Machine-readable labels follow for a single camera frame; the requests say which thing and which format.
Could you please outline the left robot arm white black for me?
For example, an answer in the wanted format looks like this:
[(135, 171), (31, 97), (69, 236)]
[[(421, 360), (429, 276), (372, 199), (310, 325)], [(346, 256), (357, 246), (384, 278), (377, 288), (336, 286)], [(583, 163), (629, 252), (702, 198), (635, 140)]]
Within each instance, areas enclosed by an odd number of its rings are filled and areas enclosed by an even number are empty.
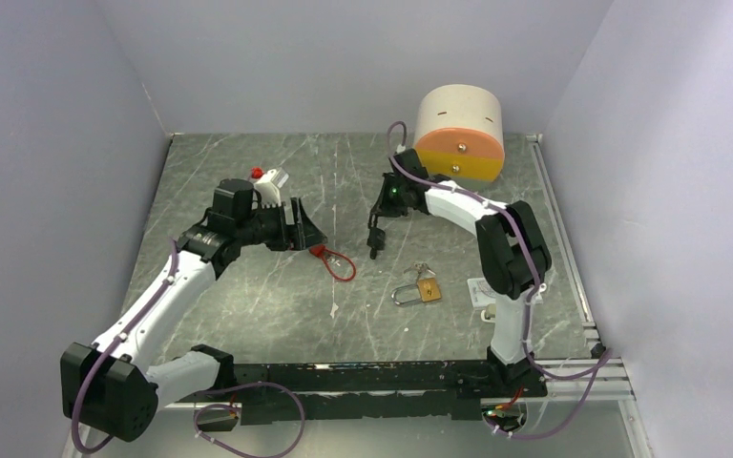
[(165, 265), (126, 313), (91, 343), (72, 343), (62, 354), (62, 407), (76, 448), (98, 450), (85, 446), (82, 425), (132, 442), (165, 406), (196, 392), (212, 401), (230, 396), (232, 355), (200, 345), (155, 365), (158, 347), (243, 248), (303, 251), (325, 241), (299, 198), (282, 200), (280, 185), (266, 177), (222, 180), (202, 218), (171, 241)]

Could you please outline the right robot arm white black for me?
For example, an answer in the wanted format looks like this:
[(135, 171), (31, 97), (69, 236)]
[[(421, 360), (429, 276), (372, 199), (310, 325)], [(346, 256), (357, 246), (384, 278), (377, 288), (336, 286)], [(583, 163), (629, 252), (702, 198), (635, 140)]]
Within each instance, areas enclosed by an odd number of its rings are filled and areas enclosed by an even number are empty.
[(417, 152), (406, 149), (388, 158), (379, 197), (367, 220), (369, 256), (386, 246), (381, 218), (409, 211), (445, 219), (471, 233), (477, 242), (482, 275), (497, 294), (494, 331), (488, 349), (488, 387), (500, 396), (519, 388), (534, 373), (529, 350), (532, 307), (541, 302), (553, 262), (530, 204), (484, 198), (443, 175), (430, 175)]

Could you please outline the black padlock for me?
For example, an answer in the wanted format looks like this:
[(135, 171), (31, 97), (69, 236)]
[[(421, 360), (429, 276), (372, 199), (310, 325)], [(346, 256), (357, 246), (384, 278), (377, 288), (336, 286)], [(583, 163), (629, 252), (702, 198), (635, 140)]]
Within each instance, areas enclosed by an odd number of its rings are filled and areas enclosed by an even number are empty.
[(368, 228), (367, 246), (369, 247), (369, 258), (376, 260), (378, 254), (385, 249), (386, 232), (377, 226), (370, 226)]

